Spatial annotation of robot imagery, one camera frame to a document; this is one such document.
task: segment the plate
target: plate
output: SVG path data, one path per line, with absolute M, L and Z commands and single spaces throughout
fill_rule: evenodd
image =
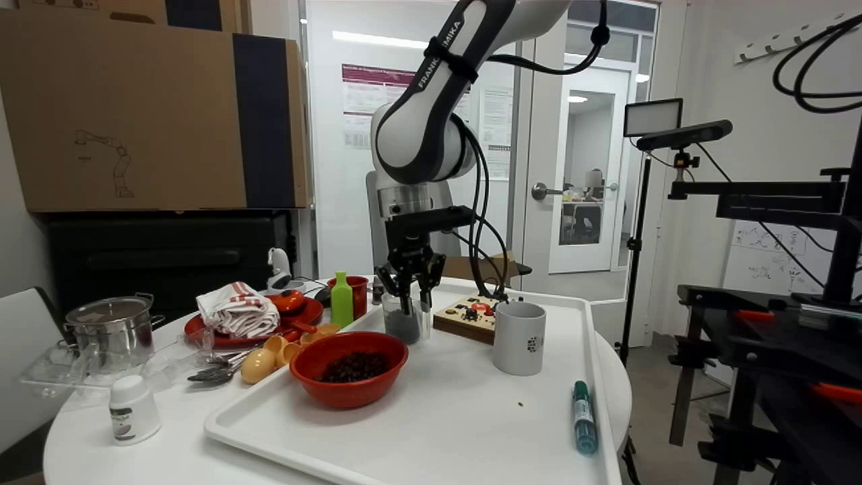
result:
M 322 318 L 324 318 L 324 305 L 319 300 L 306 300 L 306 305 L 297 312 L 280 314 L 280 325 L 277 325 L 276 333 L 284 333 L 285 340 L 299 340 L 303 332 L 319 325 Z M 187 320 L 187 340 L 192 344 L 199 344 L 203 332 L 206 332 L 206 320 L 199 314 Z M 226 336 L 226 333 L 217 333 L 213 347 L 252 347 L 252 344 L 261 344 L 267 336 L 234 340 L 234 336 Z

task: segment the robotic arm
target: robotic arm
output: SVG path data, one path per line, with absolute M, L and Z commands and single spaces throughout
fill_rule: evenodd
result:
M 478 69 L 495 49 L 545 34 L 570 0 L 459 0 L 431 37 L 427 60 L 405 93 L 373 118 L 378 205 L 386 220 L 388 265 L 382 285 L 403 297 L 409 314 L 409 285 L 421 285 L 421 308 L 431 310 L 431 287 L 446 255 L 428 246 L 431 232 L 474 224 L 466 208 L 440 208 L 431 184 L 446 184 L 474 166 L 463 120 L 454 115 Z

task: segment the white mug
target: white mug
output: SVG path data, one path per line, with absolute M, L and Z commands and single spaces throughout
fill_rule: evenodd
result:
M 539 374 L 545 356 L 545 308 L 510 301 L 495 308 L 494 364 L 506 374 Z

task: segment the white chair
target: white chair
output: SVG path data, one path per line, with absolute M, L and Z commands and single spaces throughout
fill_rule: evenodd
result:
M 0 453 L 56 415 L 62 401 L 38 397 L 20 378 L 59 340 L 62 332 L 42 292 L 0 300 Z

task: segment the napkin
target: napkin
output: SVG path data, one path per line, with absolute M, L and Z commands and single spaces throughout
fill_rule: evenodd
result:
M 277 329 L 277 308 L 249 283 L 238 279 L 196 297 L 206 325 L 234 340 L 267 336 Z

